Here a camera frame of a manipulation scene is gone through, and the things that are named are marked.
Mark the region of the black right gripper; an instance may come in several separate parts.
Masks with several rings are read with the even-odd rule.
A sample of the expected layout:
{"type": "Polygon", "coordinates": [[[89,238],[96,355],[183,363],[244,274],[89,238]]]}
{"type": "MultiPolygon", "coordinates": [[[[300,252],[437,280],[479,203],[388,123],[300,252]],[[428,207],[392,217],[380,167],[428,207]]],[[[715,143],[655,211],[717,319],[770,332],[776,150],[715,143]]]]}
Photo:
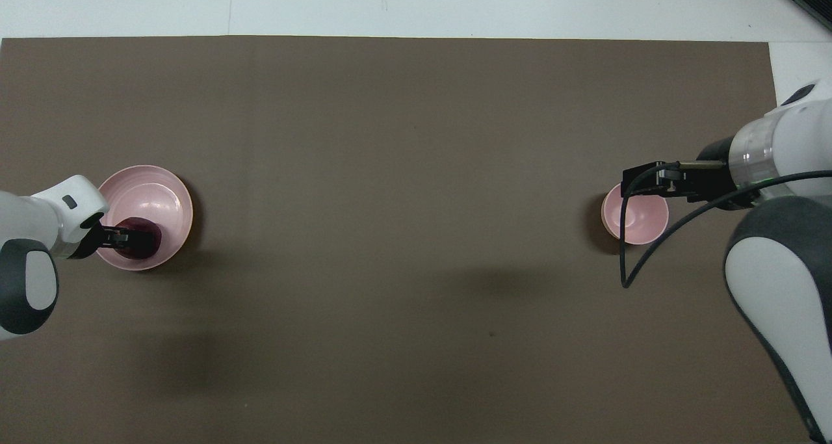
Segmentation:
{"type": "Polygon", "coordinates": [[[686,198],[688,202],[712,202],[737,190],[728,166],[732,139],[725,138],[709,144],[694,159],[719,161],[719,169],[690,168],[692,162],[682,163],[684,179],[666,177],[678,174],[677,161],[656,161],[633,166],[621,173],[621,197],[658,196],[665,199],[686,198]]]}

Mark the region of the pink plate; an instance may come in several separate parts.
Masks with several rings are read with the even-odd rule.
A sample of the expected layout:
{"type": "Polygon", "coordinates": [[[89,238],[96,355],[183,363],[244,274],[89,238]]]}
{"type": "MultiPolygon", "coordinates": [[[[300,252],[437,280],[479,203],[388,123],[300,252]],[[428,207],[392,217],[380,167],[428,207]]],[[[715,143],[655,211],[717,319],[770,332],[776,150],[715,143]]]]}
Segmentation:
{"type": "Polygon", "coordinates": [[[108,177],[98,190],[109,204],[102,225],[116,227],[125,219],[143,218],[161,232],[159,249],[146,259],[131,259],[110,248],[97,250],[110,266],[149,270],[171,260],[185,245],[195,210],[188,188],[173,172],[153,165],[128,166],[108,177]]]}

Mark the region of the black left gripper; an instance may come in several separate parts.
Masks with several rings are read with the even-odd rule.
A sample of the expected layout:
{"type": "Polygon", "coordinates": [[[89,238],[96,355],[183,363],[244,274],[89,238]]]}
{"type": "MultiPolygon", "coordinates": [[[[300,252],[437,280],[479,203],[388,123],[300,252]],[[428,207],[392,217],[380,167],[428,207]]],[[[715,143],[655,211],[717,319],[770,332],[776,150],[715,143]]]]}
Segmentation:
{"type": "Polygon", "coordinates": [[[96,220],[86,235],[78,242],[77,259],[85,259],[98,249],[158,250],[161,238],[158,227],[107,227],[96,220]]]}

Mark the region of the dark red apple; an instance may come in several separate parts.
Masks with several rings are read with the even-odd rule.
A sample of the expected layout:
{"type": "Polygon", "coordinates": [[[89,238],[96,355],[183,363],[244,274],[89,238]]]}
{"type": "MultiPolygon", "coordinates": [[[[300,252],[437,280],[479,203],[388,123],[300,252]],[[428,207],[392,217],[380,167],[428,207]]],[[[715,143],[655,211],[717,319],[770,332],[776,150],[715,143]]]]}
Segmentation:
{"type": "MultiPolygon", "coordinates": [[[[116,227],[160,227],[151,220],[146,218],[127,218],[119,222],[116,227]]],[[[161,231],[161,238],[155,239],[158,242],[158,249],[161,246],[161,242],[163,241],[163,232],[161,231]]],[[[122,257],[134,260],[143,260],[152,257],[153,255],[157,254],[158,250],[115,250],[117,254],[122,255],[122,257]]]]}

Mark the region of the pink bowl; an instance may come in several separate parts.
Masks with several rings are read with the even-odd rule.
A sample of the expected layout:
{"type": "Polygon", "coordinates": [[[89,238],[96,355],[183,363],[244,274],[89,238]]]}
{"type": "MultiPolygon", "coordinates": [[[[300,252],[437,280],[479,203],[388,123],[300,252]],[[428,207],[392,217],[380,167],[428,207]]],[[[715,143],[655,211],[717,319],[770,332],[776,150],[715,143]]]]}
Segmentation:
{"type": "MultiPolygon", "coordinates": [[[[623,198],[618,184],[601,201],[601,223],[607,233],[618,239],[621,235],[623,198]]],[[[668,227],[670,209],[666,199],[658,196],[635,196],[627,201],[625,243],[645,245],[654,242],[668,227]]]]}

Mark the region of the brown table mat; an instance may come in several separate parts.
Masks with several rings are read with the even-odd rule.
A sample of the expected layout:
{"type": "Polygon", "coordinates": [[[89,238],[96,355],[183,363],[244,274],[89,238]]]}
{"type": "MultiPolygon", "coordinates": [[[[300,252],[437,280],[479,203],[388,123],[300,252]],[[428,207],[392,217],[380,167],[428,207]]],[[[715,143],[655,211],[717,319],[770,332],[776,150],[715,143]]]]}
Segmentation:
{"type": "Polygon", "coordinates": [[[806,442],[722,279],[741,212],[620,286],[600,204],[777,104],[763,42],[4,39],[0,190],[153,164],[187,245],[59,261],[0,444],[806,442]]]}

